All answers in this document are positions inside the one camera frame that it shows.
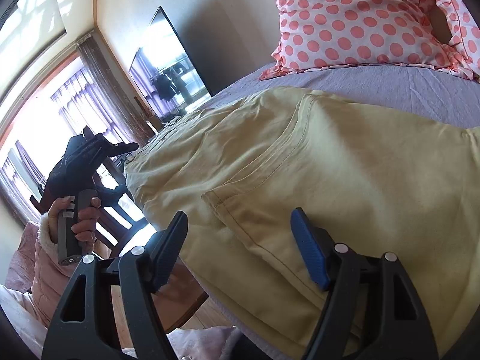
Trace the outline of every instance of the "fuzzy cuff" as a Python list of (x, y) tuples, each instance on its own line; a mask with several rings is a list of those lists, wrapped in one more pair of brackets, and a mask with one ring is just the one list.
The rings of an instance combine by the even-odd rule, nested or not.
[(49, 216), (43, 214), (40, 218), (40, 228), (38, 230), (38, 241), (40, 246), (52, 259), (52, 261), (58, 260), (58, 245), (52, 242), (50, 238)]

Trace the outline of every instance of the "gray handle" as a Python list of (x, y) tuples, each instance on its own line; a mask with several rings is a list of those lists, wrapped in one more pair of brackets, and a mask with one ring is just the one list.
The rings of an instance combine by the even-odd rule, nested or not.
[(58, 264), (69, 266), (82, 258), (82, 245), (75, 238), (71, 227), (78, 222), (78, 211), (90, 206), (90, 201), (97, 196), (96, 190), (83, 190), (72, 196), (70, 207), (58, 214)]

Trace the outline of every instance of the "human hand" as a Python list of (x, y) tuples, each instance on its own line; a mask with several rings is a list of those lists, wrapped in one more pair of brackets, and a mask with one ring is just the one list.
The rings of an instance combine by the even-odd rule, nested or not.
[[(95, 229), (97, 220), (100, 217), (100, 206), (102, 202), (99, 198), (92, 198), (90, 207), (84, 208), (78, 212), (78, 223), (71, 227), (72, 232), (76, 234), (75, 238), (87, 243), (91, 249), (95, 240)], [(58, 216), (61, 210), (65, 210), (70, 205), (70, 196), (56, 199), (49, 209), (49, 229), (50, 239), (54, 244), (58, 243)]]

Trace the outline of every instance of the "metal pin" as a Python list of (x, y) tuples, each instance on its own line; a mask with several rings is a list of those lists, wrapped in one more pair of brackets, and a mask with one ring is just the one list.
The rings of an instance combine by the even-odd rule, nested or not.
[(83, 256), (83, 259), (82, 259), (82, 261), (83, 261), (85, 264), (90, 264), (90, 263), (92, 263), (94, 260), (95, 260), (95, 257), (93, 256), (93, 254), (87, 254), (87, 255)]
[(134, 256), (140, 256), (141, 254), (143, 254), (143, 252), (145, 251), (145, 248), (143, 246), (135, 246), (132, 250), (131, 250), (131, 253), (134, 255)]
[(337, 245), (335, 245), (335, 250), (338, 253), (346, 253), (346, 252), (349, 251), (349, 247), (345, 244), (337, 244)]
[(385, 253), (385, 259), (387, 261), (390, 261), (390, 262), (393, 263), (393, 262), (397, 261), (397, 255), (395, 253), (392, 253), (392, 252), (389, 251), (389, 252)]

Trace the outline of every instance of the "tv screen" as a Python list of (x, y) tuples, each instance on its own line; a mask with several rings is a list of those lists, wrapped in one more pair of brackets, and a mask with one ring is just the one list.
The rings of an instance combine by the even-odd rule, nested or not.
[(129, 74), (164, 122), (211, 98), (162, 7), (145, 31)]

